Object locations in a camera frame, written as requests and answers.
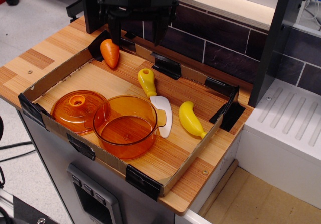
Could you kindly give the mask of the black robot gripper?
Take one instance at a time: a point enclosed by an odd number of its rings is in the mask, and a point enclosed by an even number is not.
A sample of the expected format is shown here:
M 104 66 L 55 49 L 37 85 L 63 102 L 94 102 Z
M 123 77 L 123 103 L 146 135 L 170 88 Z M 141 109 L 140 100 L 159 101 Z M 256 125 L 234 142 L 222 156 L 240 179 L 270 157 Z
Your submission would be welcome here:
M 108 18 L 112 41 L 120 45 L 120 20 L 141 20 L 152 22 L 152 39 L 155 46 L 161 44 L 168 25 L 175 17 L 178 0 L 97 0 L 99 16 Z

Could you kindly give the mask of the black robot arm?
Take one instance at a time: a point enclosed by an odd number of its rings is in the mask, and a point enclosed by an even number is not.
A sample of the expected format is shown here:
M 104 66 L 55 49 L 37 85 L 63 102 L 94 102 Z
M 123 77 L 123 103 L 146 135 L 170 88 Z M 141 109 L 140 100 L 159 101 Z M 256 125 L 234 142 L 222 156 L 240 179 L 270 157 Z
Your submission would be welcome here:
M 152 22 L 152 41 L 155 46 L 162 42 L 168 26 L 176 17 L 178 0 L 97 0 L 99 15 L 109 27 L 114 44 L 120 45 L 123 21 Z

